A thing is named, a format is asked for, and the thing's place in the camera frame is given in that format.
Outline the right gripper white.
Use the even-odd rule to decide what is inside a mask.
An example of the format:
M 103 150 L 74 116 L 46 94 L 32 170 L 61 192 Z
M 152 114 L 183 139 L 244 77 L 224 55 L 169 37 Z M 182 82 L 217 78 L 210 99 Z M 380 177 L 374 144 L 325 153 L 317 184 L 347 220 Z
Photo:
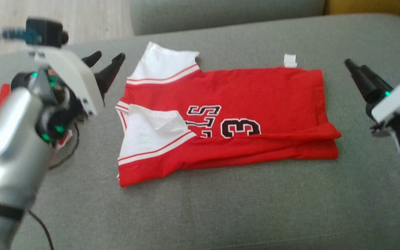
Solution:
M 345 66 L 366 102 L 374 102 L 377 89 L 382 91 L 376 103 L 367 105 L 370 108 L 368 115 L 375 122 L 370 130 L 375 137 L 392 136 L 400 153 L 400 85 L 391 87 L 370 67 L 359 66 L 351 59 L 345 60 Z

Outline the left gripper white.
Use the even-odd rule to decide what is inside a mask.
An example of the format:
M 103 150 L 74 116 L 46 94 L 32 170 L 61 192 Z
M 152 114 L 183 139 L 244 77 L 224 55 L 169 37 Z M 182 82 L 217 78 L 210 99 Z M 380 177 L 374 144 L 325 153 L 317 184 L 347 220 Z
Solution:
M 39 64 L 34 72 L 20 72 L 11 81 L 11 92 L 27 90 L 39 98 L 42 107 L 35 131 L 47 143 L 59 141 L 78 118 L 96 116 L 104 107 L 108 92 L 125 60 L 120 53 L 98 73 L 90 69 L 102 57 L 101 51 L 79 58 L 67 49 L 37 47 L 29 56 Z

